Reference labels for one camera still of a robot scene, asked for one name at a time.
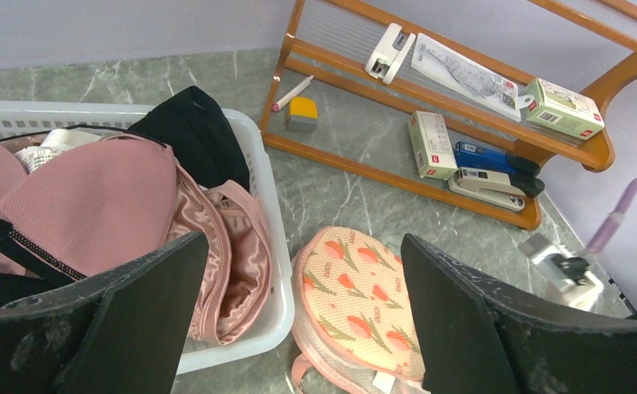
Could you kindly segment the dusty pink padded bra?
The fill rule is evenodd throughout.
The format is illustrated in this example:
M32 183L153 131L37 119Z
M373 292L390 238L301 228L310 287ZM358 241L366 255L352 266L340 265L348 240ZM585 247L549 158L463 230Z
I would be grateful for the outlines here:
M166 144L114 135L28 170L0 143L0 306L156 250L176 207Z

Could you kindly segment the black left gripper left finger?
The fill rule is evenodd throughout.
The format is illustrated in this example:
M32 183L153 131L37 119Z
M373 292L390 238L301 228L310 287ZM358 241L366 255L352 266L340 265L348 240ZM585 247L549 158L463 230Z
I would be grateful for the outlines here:
M0 308L0 393L168 393L209 252L191 232Z

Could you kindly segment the floral mesh laundry bag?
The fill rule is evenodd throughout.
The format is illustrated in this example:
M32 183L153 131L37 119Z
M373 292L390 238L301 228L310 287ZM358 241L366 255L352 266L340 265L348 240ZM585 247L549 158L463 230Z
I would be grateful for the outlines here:
M401 259L378 240L325 227L293 258L296 387L310 369L348 393L422 393L424 362Z

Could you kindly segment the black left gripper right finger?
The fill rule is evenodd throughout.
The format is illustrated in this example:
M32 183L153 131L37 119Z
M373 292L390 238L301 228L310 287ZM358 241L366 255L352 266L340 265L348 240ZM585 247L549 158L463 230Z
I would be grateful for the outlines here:
M637 321L537 297L406 234L405 282L432 393L637 393Z

